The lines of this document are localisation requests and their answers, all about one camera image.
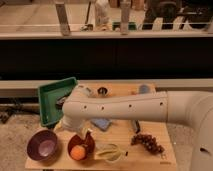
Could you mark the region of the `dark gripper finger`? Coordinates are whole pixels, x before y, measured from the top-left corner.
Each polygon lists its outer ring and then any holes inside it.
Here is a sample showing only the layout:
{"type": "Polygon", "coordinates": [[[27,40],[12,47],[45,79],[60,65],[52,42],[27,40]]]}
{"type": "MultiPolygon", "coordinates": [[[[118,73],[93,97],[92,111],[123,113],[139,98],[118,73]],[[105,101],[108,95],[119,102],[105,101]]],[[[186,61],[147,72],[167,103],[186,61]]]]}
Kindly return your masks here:
{"type": "Polygon", "coordinates": [[[86,137],[84,139],[84,145],[86,146],[88,153],[92,153],[94,151],[94,139],[91,136],[90,132],[86,133],[86,137]]]}

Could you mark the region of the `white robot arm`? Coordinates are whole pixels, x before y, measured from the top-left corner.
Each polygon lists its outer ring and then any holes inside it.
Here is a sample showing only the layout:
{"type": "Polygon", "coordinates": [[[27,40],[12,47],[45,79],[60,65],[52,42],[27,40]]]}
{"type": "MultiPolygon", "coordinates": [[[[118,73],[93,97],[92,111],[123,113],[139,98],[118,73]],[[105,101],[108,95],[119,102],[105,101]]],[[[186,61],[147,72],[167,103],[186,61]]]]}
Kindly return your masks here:
{"type": "Polygon", "coordinates": [[[183,124],[196,132],[190,171],[213,171],[213,92],[160,91],[95,98],[87,86],[76,86],[62,106],[62,125],[79,132],[92,118],[183,124]]]}

